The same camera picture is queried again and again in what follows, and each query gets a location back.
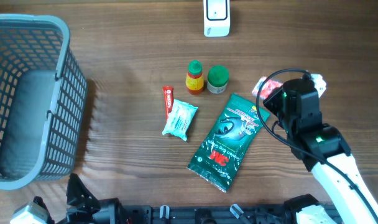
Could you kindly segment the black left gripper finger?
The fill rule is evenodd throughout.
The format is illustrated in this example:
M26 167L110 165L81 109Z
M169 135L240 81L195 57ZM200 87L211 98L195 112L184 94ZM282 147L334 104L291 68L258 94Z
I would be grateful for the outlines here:
M78 211L94 214L100 211L99 200L85 187L79 176L71 173L67 187L67 205Z
M33 199L33 202L36 203L37 205L39 205L40 207L42 207L47 212L46 224L55 224L55 221L52 219L52 217L49 213L49 210L48 210L46 204L44 203L42 197L35 196L34 199Z

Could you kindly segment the red sauce bottle green cap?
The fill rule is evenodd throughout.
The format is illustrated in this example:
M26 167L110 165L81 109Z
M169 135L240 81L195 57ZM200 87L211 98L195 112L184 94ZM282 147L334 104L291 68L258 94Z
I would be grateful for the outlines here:
M192 95L199 95L205 85L203 77L203 66L200 61L193 60L188 65L185 85L188 92Z

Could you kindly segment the green 3M gloves packet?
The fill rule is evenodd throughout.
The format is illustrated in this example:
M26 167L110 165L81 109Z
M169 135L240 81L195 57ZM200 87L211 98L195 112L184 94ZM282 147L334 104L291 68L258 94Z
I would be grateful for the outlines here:
M242 160L270 116L266 110L233 93L187 169L227 192Z

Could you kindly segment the white jar green lid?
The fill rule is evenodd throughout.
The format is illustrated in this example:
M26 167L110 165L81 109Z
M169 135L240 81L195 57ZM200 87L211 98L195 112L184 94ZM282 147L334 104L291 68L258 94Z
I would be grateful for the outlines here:
M207 89L213 94L220 94L226 90L228 81L228 69L222 65L215 65L208 72Z

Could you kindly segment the small red snack packet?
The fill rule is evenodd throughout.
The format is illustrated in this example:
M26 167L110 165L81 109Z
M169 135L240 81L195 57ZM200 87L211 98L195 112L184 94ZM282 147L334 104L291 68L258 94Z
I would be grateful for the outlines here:
M252 90L252 95L257 96L259 92L260 86L264 83L264 81L267 79L267 77L261 77L257 84L255 85L254 89ZM266 99L274 89L280 88L283 85L282 82L279 82L277 80L269 80L264 84L262 90L260 91L260 99L264 100Z

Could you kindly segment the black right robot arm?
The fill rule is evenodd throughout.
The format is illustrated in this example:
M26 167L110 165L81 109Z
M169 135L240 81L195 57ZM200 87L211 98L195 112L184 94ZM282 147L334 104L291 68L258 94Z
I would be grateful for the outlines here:
M343 222L378 223L378 203L363 181L339 130L323 122L319 91L312 80L294 79L275 88L263 102L287 134L280 142L329 195Z

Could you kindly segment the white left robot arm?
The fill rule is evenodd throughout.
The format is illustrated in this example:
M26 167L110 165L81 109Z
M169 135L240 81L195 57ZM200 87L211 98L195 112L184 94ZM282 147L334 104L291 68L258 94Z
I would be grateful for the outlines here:
M46 223L58 224L110 224L131 223L131 218L118 198L98 200L84 185L79 176L71 173L67 186L66 217L59 222L52 219L41 197L34 197L33 202L48 213Z

